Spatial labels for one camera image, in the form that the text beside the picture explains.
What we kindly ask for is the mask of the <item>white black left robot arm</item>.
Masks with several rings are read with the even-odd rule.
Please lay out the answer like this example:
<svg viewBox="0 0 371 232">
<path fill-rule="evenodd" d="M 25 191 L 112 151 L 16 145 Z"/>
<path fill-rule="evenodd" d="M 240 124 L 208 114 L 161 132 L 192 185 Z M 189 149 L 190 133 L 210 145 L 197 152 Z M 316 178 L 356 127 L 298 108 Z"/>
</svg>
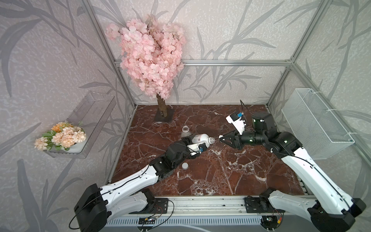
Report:
<svg viewBox="0 0 371 232">
<path fill-rule="evenodd" d="M 112 184 L 87 187 L 74 207 L 78 230 L 98 232 L 114 218 L 151 208 L 155 198 L 147 187 L 171 176 L 185 160 L 198 157 L 209 146 L 195 136 L 183 137 L 140 171 Z"/>
</svg>

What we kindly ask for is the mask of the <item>white labelled plastic bottle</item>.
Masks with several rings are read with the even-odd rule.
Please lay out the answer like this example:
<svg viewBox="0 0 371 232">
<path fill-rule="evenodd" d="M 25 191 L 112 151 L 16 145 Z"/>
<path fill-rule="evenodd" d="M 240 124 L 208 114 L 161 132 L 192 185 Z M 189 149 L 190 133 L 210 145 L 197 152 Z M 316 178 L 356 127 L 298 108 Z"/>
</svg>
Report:
<svg viewBox="0 0 371 232">
<path fill-rule="evenodd" d="M 207 134 L 198 134 L 192 138 L 193 144 L 202 144 L 205 143 L 207 147 L 211 144 L 215 143 L 215 139 L 213 137 L 209 137 Z"/>
</svg>

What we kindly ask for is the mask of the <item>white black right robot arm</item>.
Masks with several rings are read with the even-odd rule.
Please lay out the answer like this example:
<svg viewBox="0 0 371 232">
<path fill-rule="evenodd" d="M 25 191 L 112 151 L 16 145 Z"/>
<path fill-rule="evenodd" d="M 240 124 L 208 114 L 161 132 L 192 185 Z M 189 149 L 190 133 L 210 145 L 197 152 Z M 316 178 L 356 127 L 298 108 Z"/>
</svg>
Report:
<svg viewBox="0 0 371 232">
<path fill-rule="evenodd" d="M 293 134 L 279 132 L 270 113 L 257 112 L 253 115 L 253 131 L 246 131 L 243 113 L 232 113 L 226 120 L 235 130 L 220 135 L 220 142 L 238 150 L 245 145 L 264 146 L 288 165 L 316 197 L 304 200 L 270 188 L 260 195 L 264 206 L 307 219 L 321 232 L 348 231 L 356 217 L 366 209 L 360 198 L 352 198 L 323 172 Z"/>
</svg>

